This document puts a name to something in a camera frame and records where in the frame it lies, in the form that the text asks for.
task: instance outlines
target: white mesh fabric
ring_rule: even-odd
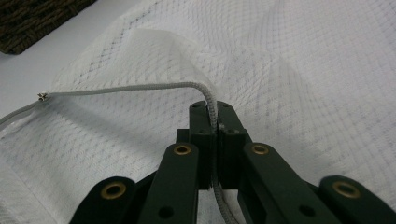
[[[154,171],[204,96],[233,105],[303,179],[346,175],[396,209],[395,8],[144,1],[55,78],[49,101],[0,132],[0,223],[67,223],[100,180]],[[126,91],[178,84],[191,88]],[[124,92],[61,95],[101,91]],[[198,220],[221,222],[210,193]]]

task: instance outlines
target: metal crimp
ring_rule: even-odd
[[[42,92],[38,94],[38,101],[44,102],[48,100],[49,98],[47,97],[47,94]]]

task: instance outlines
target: table surface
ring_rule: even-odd
[[[140,0],[98,0],[20,55],[0,53],[0,118],[37,101],[60,70]]]

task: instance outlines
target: dark fabric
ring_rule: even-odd
[[[20,54],[96,0],[0,0],[0,51]]]

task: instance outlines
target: white fabric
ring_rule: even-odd
[[[47,102],[1,130],[0,223],[67,223],[100,180],[150,174],[204,99],[233,105],[303,179],[346,175],[396,209],[395,8],[144,1],[57,76]],[[111,91],[121,92],[77,95]],[[198,222],[222,222],[210,192]]]

